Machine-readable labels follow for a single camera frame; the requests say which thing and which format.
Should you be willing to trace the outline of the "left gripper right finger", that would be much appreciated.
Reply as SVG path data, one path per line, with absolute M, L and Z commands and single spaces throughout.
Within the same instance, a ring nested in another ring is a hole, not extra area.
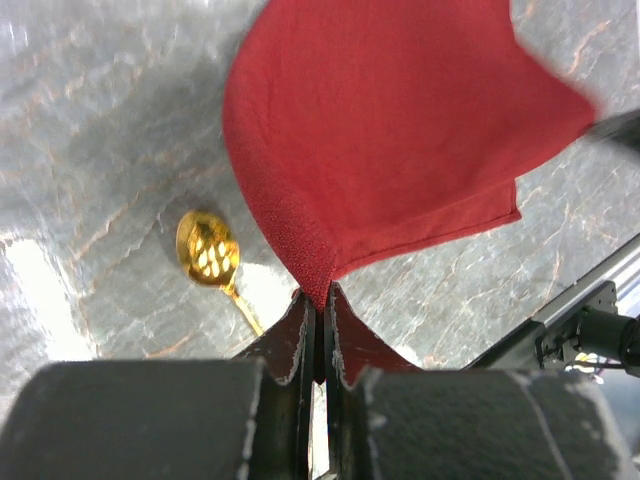
M 324 310 L 329 470 L 337 479 L 635 479 L 581 370 L 418 368 L 338 284 Z

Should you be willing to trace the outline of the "gold spoon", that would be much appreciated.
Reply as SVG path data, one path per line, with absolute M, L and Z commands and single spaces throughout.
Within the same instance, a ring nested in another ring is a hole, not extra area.
M 229 225 L 219 216 L 199 210 L 187 212 L 176 230 L 176 255 L 194 283 L 222 291 L 233 300 L 256 336 L 263 327 L 236 286 L 240 246 Z

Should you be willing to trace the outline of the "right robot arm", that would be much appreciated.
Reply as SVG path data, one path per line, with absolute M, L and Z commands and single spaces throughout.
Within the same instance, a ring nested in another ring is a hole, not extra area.
M 638 155 L 640 153 L 640 110 L 636 108 L 599 120 L 586 131 L 586 137 L 613 143 Z

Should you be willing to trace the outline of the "red cloth napkin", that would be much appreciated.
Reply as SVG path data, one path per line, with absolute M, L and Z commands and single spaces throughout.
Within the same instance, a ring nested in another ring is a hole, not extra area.
M 317 307 L 356 268 L 516 221 L 516 179 L 595 119 L 506 1 L 270 1 L 222 111 L 246 203 Z

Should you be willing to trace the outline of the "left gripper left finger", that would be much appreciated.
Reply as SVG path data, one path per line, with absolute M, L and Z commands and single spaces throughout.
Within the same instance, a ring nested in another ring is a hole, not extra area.
M 316 311 L 236 357 L 58 362 L 1 432 L 5 479 L 306 479 Z

